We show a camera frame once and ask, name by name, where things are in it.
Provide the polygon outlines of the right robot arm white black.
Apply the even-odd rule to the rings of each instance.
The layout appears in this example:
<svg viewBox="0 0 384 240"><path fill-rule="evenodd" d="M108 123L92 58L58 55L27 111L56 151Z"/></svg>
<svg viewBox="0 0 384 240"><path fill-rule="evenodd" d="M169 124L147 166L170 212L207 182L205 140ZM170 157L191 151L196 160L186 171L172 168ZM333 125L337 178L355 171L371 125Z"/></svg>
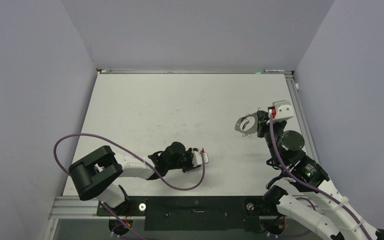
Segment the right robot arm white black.
<svg viewBox="0 0 384 240"><path fill-rule="evenodd" d="M300 206L287 191L271 180L262 203L269 214L288 216L326 240L384 240L384 229L369 224L339 193L328 173L303 150L303 136L285 130L291 114L270 107L256 112L257 136L264 138L271 157L266 164L279 170L279 178L287 179L300 193L318 205L322 213Z"/></svg>

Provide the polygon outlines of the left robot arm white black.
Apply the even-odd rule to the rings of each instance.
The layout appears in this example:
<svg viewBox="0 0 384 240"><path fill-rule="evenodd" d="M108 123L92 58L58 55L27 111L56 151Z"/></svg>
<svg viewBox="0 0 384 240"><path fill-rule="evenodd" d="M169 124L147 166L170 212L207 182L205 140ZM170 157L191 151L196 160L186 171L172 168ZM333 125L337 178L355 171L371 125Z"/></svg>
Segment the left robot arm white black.
<svg viewBox="0 0 384 240"><path fill-rule="evenodd" d="M114 183L116 179L157 180L170 170L186 173L207 163L209 157L203 149L186 148L177 141L143 160L117 154L110 146L103 145L73 163L68 172L80 200L97 199L109 206L116 215L123 215L128 211L131 201L126 190Z"/></svg>

